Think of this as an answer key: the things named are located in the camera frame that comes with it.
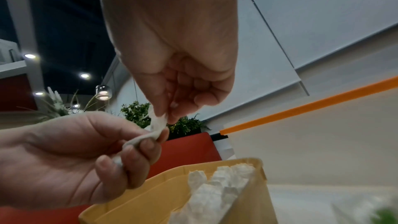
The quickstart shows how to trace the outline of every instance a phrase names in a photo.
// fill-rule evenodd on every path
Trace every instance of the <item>dark ceiling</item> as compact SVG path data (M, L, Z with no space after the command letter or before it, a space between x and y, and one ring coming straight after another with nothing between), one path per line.
M0 0L0 39L17 42L4 4ZM30 0L30 5L45 86L93 95L115 56L100 0ZM81 73L91 78L81 79Z

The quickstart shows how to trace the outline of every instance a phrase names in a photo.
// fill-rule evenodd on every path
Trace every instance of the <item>red sofa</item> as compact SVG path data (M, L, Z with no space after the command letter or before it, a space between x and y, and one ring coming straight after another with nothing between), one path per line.
M174 167L220 161L221 157L208 133L200 133L162 144L159 161L149 171L148 178ZM79 214L89 206L58 210L23 211L0 208L1 224L78 224Z

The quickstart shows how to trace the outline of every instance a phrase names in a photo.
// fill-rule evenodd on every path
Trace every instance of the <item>orange line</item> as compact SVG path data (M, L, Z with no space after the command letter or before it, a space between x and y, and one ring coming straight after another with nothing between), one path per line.
M221 135L227 135L229 133L241 131L244 129L256 127L262 124L282 120L288 117L294 117L300 114L304 114L310 111L319 110L325 107L329 107L338 103L354 100L360 97L380 93L393 88L398 88L398 76L391 79L383 80L378 83L374 83L365 87L354 89L342 94L334 95L316 102L308 103L293 109L285 110L276 114L272 114L266 117L262 117L253 121L249 121L243 124L239 124L233 127L229 127L220 130Z

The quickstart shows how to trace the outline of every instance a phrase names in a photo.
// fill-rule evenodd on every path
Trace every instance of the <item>potted plant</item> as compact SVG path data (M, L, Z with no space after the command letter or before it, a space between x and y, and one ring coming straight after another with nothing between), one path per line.
M150 118L146 116L148 108L149 103L140 104L135 101L130 105L123 104L120 111L127 120L136 123L141 128L146 128L150 124ZM170 129L169 140L201 133L201 129L209 129L205 125L206 122L196 119L196 116L192 118L185 116L174 125L168 124L167 126Z

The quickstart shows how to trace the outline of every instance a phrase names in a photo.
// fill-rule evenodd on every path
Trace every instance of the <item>cardboard box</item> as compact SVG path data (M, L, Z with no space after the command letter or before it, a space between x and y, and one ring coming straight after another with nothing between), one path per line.
M255 175L234 202L221 224L277 224L267 188L262 162L256 158L217 161L180 166L152 177L136 190L101 205L94 205L79 216L81 224L167 224L170 213L181 209L191 197L188 174L202 170L210 178L219 166L247 163Z

